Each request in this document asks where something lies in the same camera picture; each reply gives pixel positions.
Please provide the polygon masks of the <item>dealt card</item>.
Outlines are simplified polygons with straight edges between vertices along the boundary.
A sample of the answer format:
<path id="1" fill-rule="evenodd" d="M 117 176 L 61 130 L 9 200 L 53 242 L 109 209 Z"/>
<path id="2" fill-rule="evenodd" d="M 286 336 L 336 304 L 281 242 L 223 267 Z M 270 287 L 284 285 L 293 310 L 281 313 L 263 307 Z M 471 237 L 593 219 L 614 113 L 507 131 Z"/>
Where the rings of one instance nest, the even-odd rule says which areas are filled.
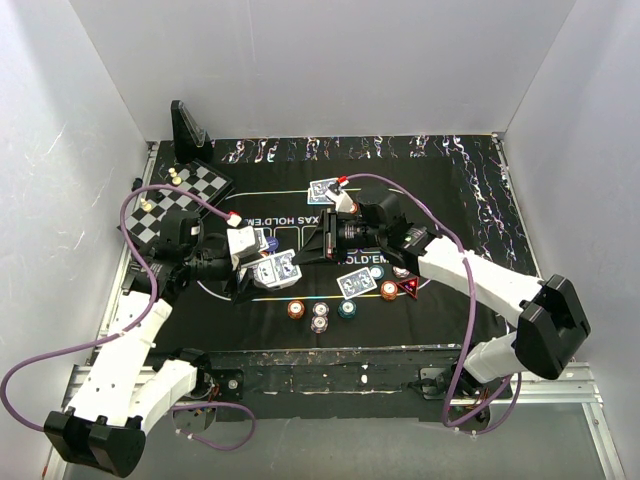
<path id="1" fill-rule="evenodd" d="M 264 233 L 263 229 L 256 229 L 255 230 L 256 233 L 256 237 L 258 239 L 259 242 L 259 250 L 260 251 L 266 251 L 269 247 L 268 241 L 266 239 L 266 235 Z"/>

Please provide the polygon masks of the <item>green poker chip stack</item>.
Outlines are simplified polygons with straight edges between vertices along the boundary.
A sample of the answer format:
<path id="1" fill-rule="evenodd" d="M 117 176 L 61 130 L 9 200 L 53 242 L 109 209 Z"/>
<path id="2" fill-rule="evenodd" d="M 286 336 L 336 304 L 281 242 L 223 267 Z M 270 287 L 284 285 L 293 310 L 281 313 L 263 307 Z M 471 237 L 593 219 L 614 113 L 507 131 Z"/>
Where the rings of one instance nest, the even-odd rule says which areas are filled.
<path id="1" fill-rule="evenodd" d="M 341 318 L 351 319 L 356 315 L 357 307 L 352 300 L 343 300 L 338 307 L 338 314 Z"/>

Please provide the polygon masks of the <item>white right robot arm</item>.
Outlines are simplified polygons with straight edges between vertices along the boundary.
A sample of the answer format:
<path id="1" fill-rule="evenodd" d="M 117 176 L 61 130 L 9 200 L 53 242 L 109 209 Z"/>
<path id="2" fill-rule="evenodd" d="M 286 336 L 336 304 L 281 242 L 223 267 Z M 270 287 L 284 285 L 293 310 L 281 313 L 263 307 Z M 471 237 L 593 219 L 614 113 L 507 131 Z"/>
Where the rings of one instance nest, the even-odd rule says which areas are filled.
<path id="1" fill-rule="evenodd" d="M 348 251 L 364 248 L 377 248 L 391 265 L 468 295 L 512 326 L 511 333 L 474 346 L 453 371 L 453 387 L 464 397 L 475 397 L 489 382 L 524 371 L 558 379 L 591 332 L 567 278 L 543 280 L 503 268 L 404 215 L 325 210 L 294 262 L 342 263 Z"/>

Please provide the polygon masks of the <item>blue small blind button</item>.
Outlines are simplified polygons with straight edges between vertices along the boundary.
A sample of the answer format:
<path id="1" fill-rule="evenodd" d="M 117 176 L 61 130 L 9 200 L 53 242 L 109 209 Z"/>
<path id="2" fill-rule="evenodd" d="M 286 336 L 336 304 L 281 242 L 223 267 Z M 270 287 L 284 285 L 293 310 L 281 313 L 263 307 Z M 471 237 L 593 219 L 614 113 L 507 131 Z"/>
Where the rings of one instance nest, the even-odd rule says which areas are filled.
<path id="1" fill-rule="evenodd" d="M 267 250 L 269 252 L 275 252 L 279 248 L 279 240 L 273 236 L 267 236 Z"/>

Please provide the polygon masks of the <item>orange chips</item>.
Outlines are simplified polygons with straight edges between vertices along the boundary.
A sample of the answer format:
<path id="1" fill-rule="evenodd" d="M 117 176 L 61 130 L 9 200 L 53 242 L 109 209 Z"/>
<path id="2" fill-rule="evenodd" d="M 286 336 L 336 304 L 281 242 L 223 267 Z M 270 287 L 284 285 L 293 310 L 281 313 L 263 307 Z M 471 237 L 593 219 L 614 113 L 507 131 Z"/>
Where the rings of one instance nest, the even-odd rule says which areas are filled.
<path id="1" fill-rule="evenodd" d="M 380 296 L 385 301 L 394 301 L 398 296 L 398 285 L 393 281 L 385 281 L 380 288 Z"/>

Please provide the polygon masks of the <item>blue playing card deck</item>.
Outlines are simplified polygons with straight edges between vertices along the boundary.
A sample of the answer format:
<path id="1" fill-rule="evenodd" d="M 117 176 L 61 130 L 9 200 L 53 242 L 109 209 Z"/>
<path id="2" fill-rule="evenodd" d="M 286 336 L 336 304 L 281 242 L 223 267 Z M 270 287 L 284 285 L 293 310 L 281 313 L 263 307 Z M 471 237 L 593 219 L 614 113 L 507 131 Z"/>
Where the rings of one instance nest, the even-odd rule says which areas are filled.
<path id="1" fill-rule="evenodd" d="M 302 278 L 302 272 L 293 263 L 295 254 L 293 249 L 289 249 L 254 263 L 250 269 L 256 283 L 271 290 L 287 288 L 297 283 Z"/>

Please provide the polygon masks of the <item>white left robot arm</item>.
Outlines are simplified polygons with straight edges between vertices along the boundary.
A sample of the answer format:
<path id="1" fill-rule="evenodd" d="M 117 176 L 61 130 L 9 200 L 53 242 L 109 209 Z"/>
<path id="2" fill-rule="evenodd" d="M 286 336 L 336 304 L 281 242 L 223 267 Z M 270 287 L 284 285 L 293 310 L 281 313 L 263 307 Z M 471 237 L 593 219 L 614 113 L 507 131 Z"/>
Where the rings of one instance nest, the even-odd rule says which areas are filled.
<path id="1" fill-rule="evenodd" d="M 63 460 L 119 478 L 139 463 L 148 433 L 183 398 L 198 410 L 233 407 L 239 389 L 208 354 L 178 349 L 143 385 L 137 383 L 154 340 L 172 308 L 160 299 L 140 324 L 101 347 L 89 374 L 65 411 L 52 411 L 44 433 Z"/>

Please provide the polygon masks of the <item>green chips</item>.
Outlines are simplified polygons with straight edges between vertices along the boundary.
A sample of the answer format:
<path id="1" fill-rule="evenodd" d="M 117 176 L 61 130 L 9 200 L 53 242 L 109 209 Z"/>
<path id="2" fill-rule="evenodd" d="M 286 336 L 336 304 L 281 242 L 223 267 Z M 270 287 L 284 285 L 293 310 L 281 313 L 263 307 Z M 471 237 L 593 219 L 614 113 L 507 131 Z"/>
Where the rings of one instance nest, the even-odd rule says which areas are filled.
<path id="1" fill-rule="evenodd" d="M 385 275 L 384 268 L 381 265 L 373 265 L 370 268 L 370 273 L 375 280 L 380 280 Z"/>

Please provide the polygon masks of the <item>pink chip front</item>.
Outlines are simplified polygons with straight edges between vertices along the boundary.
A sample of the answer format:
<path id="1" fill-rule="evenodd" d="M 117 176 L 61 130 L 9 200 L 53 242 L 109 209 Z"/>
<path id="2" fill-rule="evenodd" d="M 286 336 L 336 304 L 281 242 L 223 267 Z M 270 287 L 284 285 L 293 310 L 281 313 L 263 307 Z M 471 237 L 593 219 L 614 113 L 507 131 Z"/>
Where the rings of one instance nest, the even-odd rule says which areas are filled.
<path id="1" fill-rule="evenodd" d="M 327 317 L 314 316 L 311 320 L 310 328 L 316 334 L 325 332 L 328 328 Z"/>

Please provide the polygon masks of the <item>dealt cards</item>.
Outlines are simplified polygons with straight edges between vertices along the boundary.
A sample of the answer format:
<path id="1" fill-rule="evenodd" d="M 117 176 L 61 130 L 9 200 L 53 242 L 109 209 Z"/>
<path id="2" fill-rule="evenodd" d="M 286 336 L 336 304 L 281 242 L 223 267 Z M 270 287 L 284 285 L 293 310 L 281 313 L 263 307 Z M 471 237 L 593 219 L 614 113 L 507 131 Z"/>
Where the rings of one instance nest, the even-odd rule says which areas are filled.
<path id="1" fill-rule="evenodd" d="M 336 177 L 310 181 L 307 190 L 307 204 L 312 206 L 331 205 L 333 201 L 326 196 L 326 192 L 328 187 L 336 181 Z"/>
<path id="2" fill-rule="evenodd" d="M 355 270 L 336 279 L 345 300 L 350 300 L 377 289 L 376 279 L 367 267 Z"/>

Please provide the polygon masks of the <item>orange poker chip stack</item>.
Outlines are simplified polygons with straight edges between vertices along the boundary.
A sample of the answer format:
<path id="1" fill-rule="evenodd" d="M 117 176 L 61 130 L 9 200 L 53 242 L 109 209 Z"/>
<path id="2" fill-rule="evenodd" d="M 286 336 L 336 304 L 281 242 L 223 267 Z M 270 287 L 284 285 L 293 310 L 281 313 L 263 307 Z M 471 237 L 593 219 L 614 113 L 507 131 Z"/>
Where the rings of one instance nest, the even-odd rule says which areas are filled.
<path id="1" fill-rule="evenodd" d="M 287 315 L 294 320 L 301 319 L 305 314 L 305 305 L 301 300 L 294 299 L 287 305 Z"/>

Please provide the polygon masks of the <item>pink chips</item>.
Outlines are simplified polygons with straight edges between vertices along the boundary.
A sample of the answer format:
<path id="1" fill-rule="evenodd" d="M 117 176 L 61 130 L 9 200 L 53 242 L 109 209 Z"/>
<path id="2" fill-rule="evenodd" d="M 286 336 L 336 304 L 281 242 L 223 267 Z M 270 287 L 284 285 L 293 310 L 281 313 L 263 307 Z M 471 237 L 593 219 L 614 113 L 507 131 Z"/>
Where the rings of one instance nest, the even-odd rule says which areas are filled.
<path id="1" fill-rule="evenodd" d="M 392 268 L 392 271 L 393 271 L 394 276 L 396 278 L 398 278 L 398 279 L 405 279 L 410 275 L 410 272 L 408 270 L 403 269 L 403 268 L 399 268 L 399 267 L 396 267 L 396 266 L 394 266 Z"/>

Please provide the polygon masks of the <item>red black all-in marker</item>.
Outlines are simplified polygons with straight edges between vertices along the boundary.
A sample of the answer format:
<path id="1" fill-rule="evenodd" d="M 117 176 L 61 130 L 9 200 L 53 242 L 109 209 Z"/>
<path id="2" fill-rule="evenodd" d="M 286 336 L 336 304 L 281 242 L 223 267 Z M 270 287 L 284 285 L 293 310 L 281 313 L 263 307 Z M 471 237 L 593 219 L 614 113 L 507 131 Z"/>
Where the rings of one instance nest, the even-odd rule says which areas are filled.
<path id="1" fill-rule="evenodd" d="M 410 298 L 416 300 L 420 289 L 420 278 L 411 277 L 398 281 L 396 283 L 398 290 L 404 292 Z"/>

